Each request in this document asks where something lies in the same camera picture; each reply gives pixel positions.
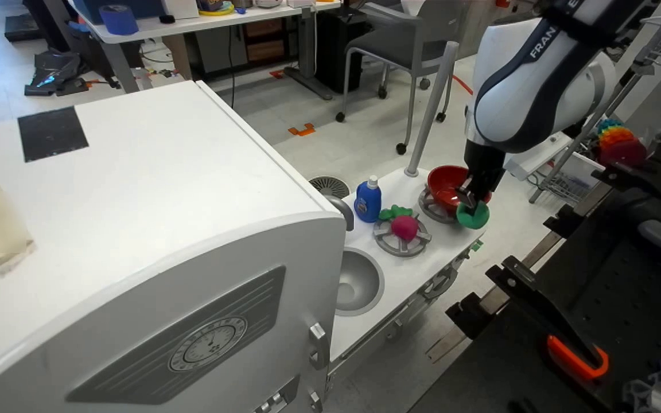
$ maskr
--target sink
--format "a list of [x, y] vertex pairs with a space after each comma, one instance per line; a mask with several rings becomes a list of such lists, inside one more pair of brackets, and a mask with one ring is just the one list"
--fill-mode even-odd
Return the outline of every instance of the sink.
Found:
[[337, 314], [363, 314], [381, 297], [378, 267], [355, 250], [344, 250], [339, 282], [337, 282]]

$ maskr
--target laboratory floor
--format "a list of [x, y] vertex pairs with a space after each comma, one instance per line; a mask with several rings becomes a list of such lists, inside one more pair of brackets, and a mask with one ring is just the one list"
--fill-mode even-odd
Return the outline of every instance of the laboratory floor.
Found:
[[[43, 41], [9, 43], [2, 38], [4, 16], [23, 14], [20, 0], [0, 0], [0, 121], [64, 108], [74, 104], [119, 96], [119, 89], [96, 85], [70, 96], [23, 96], [31, 79], [31, 56], [45, 51]], [[456, 65], [456, 76], [471, 82], [472, 59]], [[344, 105], [317, 98], [289, 79], [259, 73], [258, 82], [233, 89], [233, 110], [259, 131], [302, 176], [337, 176], [350, 189], [369, 174], [403, 168], [408, 157], [396, 157], [395, 145], [403, 136], [408, 79], [392, 73], [387, 98], [375, 96], [378, 73], [368, 72], [363, 88], [350, 95], [347, 121], [332, 118]], [[416, 131], [430, 93], [417, 93]], [[455, 85], [451, 105], [442, 125], [434, 125], [422, 165], [463, 163], [463, 104], [468, 95]], [[293, 139], [289, 128], [314, 126], [314, 134]], [[494, 196], [494, 218], [484, 246], [461, 267], [455, 287], [416, 323], [395, 335], [383, 351], [371, 355], [350, 380], [332, 383], [325, 412], [330, 413], [395, 413], [406, 412], [431, 382], [458, 355], [461, 334], [446, 310], [461, 297], [492, 290], [484, 272], [508, 254], [523, 257], [546, 235], [542, 223], [559, 209], [562, 199], [544, 196], [528, 204], [532, 186], [504, 176]]]

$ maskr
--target black strap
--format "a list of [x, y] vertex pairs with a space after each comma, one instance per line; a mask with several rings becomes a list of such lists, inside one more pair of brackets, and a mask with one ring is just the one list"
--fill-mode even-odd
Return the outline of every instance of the black strap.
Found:
[[583, 43], [591, 43], [600, 48], [605, 46], [614, 46], [614, 34], [594, 25], [587, 25], [573, 16], [570, 16], [567, 11], [557, 10], [557, 7], [546, 7], [542, 11], [542, 19], [557, 25], [562, 33], [567, 33], [570, 38], [583, 41]]

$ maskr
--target white robotic arm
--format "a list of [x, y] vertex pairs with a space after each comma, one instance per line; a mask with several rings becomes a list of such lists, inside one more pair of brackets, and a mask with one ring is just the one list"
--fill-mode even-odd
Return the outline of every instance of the white robotic arm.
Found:
[[466, 126], [466, 212], [499, 186], [508, 151], [585, 119], [613, 93], [614, 72], [600, 51], [641, 7], [642, 0], [551, 0], [542, 19], [484, 33]]

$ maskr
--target red bowl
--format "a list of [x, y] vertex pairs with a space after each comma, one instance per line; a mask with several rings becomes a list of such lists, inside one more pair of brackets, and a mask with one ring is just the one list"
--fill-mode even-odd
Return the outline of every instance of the red bowl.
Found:
[[447, 214], [458, 207], [458, 189], [468, 179], [468, 170], [458, 165], [440, 165], [426, 174], [426, 190]]

